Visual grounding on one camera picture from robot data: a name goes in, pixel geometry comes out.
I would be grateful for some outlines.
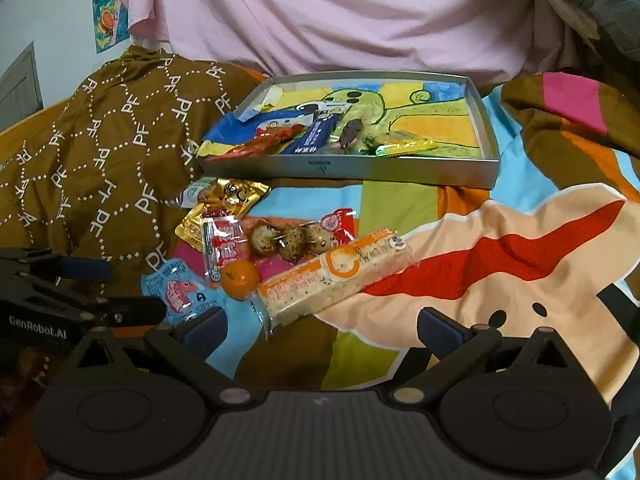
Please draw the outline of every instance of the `orange stripe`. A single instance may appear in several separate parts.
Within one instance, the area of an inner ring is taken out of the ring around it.
[[[438,218],[442,218],[445,213],[466,216],[487,200],[489,200],[489,191],[486,189],[440,186],[438,188]]]
[[[602,173],[616,185],[620,193],[629,200],[640,202],[640,192],[629,184],[628,180],[622,175],[618,161],[616,160],[616,154],[613,150],[585,139],[584,135],[581,134],[585,129],[586,128],[580,124],[574,124],[566,119],[562,119],[560,132],[562,136],[570,140],[576,148],[589,155],[595,161]]]
[[[256,72],[255,70],[251,70],[250,68],[245,68],[244,66],[240,67],[242,70],[247,72],[251,77],[253,77],[258,83],[262,83],[267,81],[267,78],[263,76],[260,72]]]

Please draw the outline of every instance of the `poster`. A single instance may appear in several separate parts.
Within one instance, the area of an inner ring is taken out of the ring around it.
[[[99,54],[129,37],[129,13],[120,0],[94,0],[95,51]]]

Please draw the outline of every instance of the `metal tray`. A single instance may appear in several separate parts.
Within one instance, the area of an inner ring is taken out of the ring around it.
[[[499,156],[494,130],[478,90],[467,77],[425,72],[344,71],[319,72],[271,78],[262,83],[236,108],[239,117],[261,102],[273,85],[305,83],[310,86],[332,80],[435,81],[461,83],[469,117],[476,130],[482,158],[425,156],[378,157],[372,155],[263,155],[216,160],[201,158],[205,174],[256,179],[332,178],[416,182],[491,189],[498,175]]]

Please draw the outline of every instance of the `pink cloth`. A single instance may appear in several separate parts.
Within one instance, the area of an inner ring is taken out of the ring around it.
[[[271,75],[417,70],[476,84],[553,70],[564,25],[546,0],[122,0],[134,36]]]
[[[607,125],[600,108],[600,83],[561,72],[543,74],[542,77],[545,107],[550,112],[607,135]]]

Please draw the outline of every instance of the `green cartoon character drawing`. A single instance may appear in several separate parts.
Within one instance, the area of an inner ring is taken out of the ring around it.
[[[354,118],[361,118],[369,124],[369,133],[383,134],[391,131],[394,123],[402,117],[411,116],[468,116],[464,98],[451,101],[432,102],[431,92],[418,90],[413,92],[411,104],[395,108],[386,108],[385,100],[378,92],[363,89],[341,89],[325,95],[322,101],[350,103],[341,124]],[[452,142],[436,140],[438,147],[425,155],[447,156],[455,158],[480,158],[479,148],[463,146]]]

